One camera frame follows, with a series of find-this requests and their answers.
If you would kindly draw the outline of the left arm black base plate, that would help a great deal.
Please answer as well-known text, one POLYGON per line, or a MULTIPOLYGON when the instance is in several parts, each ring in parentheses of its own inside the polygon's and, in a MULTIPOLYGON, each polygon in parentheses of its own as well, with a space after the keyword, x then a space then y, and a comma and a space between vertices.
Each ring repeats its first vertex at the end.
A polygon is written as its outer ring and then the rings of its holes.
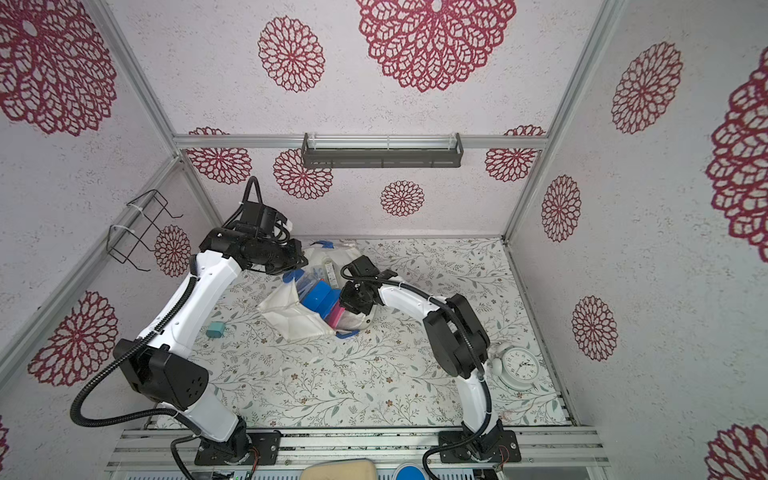
POLYGON ((196 466, 271 466, 277 461, 282 434, 277 430, 237 430, 226 442, 203 438, 194 464, 196 466))

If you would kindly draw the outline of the pink case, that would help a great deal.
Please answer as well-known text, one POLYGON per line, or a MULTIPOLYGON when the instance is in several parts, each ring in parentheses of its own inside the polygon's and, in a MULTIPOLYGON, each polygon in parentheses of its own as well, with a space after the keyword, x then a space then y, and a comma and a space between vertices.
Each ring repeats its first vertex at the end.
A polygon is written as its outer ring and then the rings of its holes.
POLYGON ((345 309, 337 302, 325 318, 325 321, 332 329, 336 330, 344 313, 345 309))

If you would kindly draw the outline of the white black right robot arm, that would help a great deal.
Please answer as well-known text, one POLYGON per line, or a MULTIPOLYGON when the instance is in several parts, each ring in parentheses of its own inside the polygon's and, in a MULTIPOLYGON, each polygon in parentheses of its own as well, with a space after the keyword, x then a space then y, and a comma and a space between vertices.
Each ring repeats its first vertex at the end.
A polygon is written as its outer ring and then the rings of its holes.
POLYGON ((432 296, 398 278, 355 278, 342 288, 340 302, 352 313, 368 314, 381 305, 420 320, 436 362, 455 380, 465 441, 492 443, 501 438, 503 427, 487 384, 490 340, 465 297, 432 296))

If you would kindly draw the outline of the white canvas bag blue handles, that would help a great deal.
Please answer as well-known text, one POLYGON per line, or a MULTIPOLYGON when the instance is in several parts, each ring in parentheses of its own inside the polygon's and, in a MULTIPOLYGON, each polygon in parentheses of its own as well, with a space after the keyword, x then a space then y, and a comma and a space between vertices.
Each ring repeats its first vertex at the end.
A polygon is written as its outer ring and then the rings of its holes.
POLYGON ((341 305, 347 283, 340 269, 361 255, 356 244, 316 241, 304 250, 308 264, 285 273, 283 283, 258 310, 279 336, 288 342, 319 337, 348 338, 366 329, 379 308, 354 313, 341 305))

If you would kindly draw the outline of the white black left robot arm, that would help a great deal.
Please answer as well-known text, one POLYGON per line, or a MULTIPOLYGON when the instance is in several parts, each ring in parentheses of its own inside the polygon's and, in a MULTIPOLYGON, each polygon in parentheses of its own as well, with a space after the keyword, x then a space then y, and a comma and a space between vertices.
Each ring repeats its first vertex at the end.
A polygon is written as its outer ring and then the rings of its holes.
POLYGON ((236 220, 213 229, 190 260, 190 270, 158 316, 114 350, 129 386, 214 444, 244 441, 244 422, 208 385, 208 370, 190 360, 195 339, 220 297, 244 271, 281 275, 307 264, 292 224, 253 226, 236 220))

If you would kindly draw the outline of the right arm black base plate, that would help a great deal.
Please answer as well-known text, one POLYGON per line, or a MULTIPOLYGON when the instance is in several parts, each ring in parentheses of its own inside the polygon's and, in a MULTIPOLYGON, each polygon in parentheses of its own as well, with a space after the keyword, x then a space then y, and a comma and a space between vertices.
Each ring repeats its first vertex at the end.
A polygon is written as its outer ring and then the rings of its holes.
POLYGON ((515 433, 511 430, 491 432, 466 445, 439 453, 445 464, 519 463, 522 460, 515 433))

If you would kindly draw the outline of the blue case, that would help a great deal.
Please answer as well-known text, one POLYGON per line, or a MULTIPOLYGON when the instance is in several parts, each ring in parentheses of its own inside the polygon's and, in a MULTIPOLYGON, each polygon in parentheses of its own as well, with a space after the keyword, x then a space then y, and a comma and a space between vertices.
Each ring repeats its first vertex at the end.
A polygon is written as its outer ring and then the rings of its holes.
POLYGON ((340 293, 339 289, 332 288, 328 283, 320 280, 306 293, 301 304, 325 319, 338 302, 340 293))

